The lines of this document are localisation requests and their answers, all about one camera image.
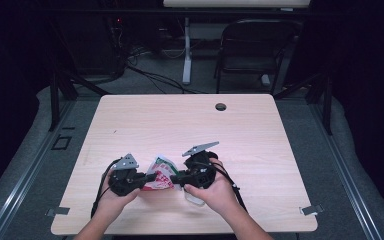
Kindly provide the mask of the grey metal table bracket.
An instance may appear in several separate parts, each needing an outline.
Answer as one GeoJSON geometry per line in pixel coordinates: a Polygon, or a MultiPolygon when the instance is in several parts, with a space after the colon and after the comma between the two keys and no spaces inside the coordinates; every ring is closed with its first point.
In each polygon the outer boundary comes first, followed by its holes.
{"type": "Polygon", "coordinates": [[[308,215],[318,215],[319,213],[324,211],[324,208],[322,205],[312,205],[308,207],[300,207],[299,210],[301,214],[308,216],[308,215]]]}
{"type": "Polygon", "coordinates": [[[69,208],[67,207],[56,207],[50,208],[46,211],[45,215],[49,217],[55,217],[56,215],[67,215],[69,213],[69,208]]]}

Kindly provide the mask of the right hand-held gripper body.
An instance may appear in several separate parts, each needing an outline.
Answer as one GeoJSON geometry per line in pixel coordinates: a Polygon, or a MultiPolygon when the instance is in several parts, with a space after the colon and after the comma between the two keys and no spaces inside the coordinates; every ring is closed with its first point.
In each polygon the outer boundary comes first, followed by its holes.
{"type": "Polygon", "coordinates": [[[183,178],[186,184],[206,189],[214,182],[216,170],[210,163],[207,149],[218,144],[219,142],[216,141],[196,145],[182,154],[183,157],[187,157],[184,162],[187,167],[187,176],[183,178]]]}

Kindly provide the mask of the black folding chair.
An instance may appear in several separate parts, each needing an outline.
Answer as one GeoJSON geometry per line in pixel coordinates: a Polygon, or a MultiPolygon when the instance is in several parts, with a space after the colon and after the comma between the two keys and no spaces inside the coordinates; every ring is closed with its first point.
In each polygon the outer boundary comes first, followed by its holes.
{"type": "Polygon", "coordinates": [[[302,24],[295,20],[242,19],[222,32],[213,77],[220,91],[221,75],[272,75],[269,93],[273,94],[289,44],[299,36],[302,24]]]}

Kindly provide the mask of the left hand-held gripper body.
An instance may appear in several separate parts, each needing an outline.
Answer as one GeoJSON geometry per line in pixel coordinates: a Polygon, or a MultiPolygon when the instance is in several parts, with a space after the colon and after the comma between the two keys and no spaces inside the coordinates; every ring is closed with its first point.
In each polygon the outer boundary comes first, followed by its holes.
{"type": "Polygon", "coordinates": [[[137,168],[139,164],[135,160],[132,154],[127,154],[120,158],[112,167],[112,174],[109,179],[109,186],[112,192],[118,196],[126,196],[137,187],[137,183],[140,181],[135,179],[138,172],[137,168]]]}

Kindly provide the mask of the black metal stand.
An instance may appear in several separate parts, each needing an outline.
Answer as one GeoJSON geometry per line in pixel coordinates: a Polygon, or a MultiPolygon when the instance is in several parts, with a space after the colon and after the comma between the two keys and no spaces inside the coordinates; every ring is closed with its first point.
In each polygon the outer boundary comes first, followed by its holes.
{"type": "Polygon", "coordinates": [[[51,125],[49,131],[52,132],[60,122],[59,93],[69,100],[74,101],[79,94],[74,88],[74,84],[80,84],[92,92],[104,96],[109,92],[101,89],[85,78],[68,70],[55,70],[50,78],[50,97],[51,97],[51,125]]]}
{"type": "Polygon", "coordinates": [[[320,99],[323,99],[322,110],[322,126],[328,135],[332,134],[331,130],[331,110],[332,110],[332,85],[333,81],[329,74],[316,73],[309,78],[293,84],[292,86],[282,90],[274,95],[276,100],[280,100],[296,92],[304,86],[310,86],[309,91],[305,96],[308,104],[317,104],[320,99]]]}

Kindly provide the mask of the grey metal floor rail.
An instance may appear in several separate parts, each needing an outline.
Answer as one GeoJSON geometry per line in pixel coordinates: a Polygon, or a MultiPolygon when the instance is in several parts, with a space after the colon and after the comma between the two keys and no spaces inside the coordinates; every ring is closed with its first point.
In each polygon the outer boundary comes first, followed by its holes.
{"type": "Polygon", "coordinates": [[[33,124],[10,163],[0,177],[0,238],[6,232],[21,203],[44,164],[45,156],[57,138],[61,125],[75,103],[68,101],[60,107],[60,120],[52,131],[50,107],[41,104],[33,124]]]}
{"type": "Polygon", "coordinates": [[[384,240],[381,233],[375,224],[369,209],[357,188],[357,185],[352,177],[343,155],[335,141],[333,135],[329,135],[325,129],[322,121],[322,111],[317,105],[310,104],[309,109],[317,123],[321,135],[325,139],[331,154],[333,155],[333,165],[336,169],[341,184],[346,192],[346,195],[350,201],[353,211],[360,223],[360,226],[366,236],[367,240],[384,240]]]}

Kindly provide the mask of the person's right hand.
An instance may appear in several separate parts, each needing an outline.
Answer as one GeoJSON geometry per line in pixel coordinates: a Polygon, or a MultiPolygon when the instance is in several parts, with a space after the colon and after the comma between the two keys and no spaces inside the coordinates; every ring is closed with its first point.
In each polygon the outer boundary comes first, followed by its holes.
{"type": "Polygon", "coordinates": [[[196,188],[190,184],[185,184],[184,189],[192,196],[203,200],[223,218],[239,215],[244,209],[236,198],[222,162],[215,158],[211,158],[210,161],[217,168],[214,182],[207,189],[196,188]]]}

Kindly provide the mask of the red and white plastic bag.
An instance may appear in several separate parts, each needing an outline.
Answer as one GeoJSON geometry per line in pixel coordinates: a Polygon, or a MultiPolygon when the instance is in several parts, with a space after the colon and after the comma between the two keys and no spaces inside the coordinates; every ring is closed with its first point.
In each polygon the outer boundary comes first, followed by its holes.
{"type": "Polygon", "coordinates": [[[153,182],[146,183],[143,187],[144,191],[181,189],[179,184],[174,184],[170,179],[172,175],[177,176],[179,174],[177,166],[163,155],[158,155],[155,158],[154,162],[149,166],[146,174],[155,174],[156,179],[153,182]]]}

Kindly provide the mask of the person's left hand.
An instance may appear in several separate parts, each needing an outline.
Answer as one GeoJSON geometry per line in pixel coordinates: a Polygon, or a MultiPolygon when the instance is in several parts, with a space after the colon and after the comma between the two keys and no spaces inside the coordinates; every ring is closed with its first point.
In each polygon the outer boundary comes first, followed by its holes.
{"type": "Polygon", "coordinates": [[[115,210],[122,212],[124,207],[138,196],[140,190],[134,189],[126,196],[118,196],[111,191],[109,186],[109,179],[111,174],[112,170],[110,170],[104,178],[104,182],[99,193],[97,209],[115,210]]]}

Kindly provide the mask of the glass jar with black lid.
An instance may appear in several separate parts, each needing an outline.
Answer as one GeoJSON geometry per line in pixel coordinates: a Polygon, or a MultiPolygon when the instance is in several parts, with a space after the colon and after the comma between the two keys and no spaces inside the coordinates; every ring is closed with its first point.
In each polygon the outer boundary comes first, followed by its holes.
{"type": "Polygon", "coordinates": [[[205,202],[202,199],[193,196],[192,194],[190,194],[187,191],[184,191],[184,196],[185,196],[185,199],[187,201],[189,201],[190,203],[193,203],[197,206],[204,206],[205,205],[205,202]]]}

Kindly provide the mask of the white desk leg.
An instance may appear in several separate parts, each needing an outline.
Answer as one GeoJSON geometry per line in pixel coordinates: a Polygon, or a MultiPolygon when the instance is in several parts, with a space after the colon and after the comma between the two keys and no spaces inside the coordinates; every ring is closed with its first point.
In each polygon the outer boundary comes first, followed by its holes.
{"type": "Polygon", "coordinates": [[[191,59],[190,22],[188,18],[185,19],[184,40],[185,40],[185,59],[184,59],[182,83],[185,85],[189,85],[191,83],[192,59],[191,59]]]}

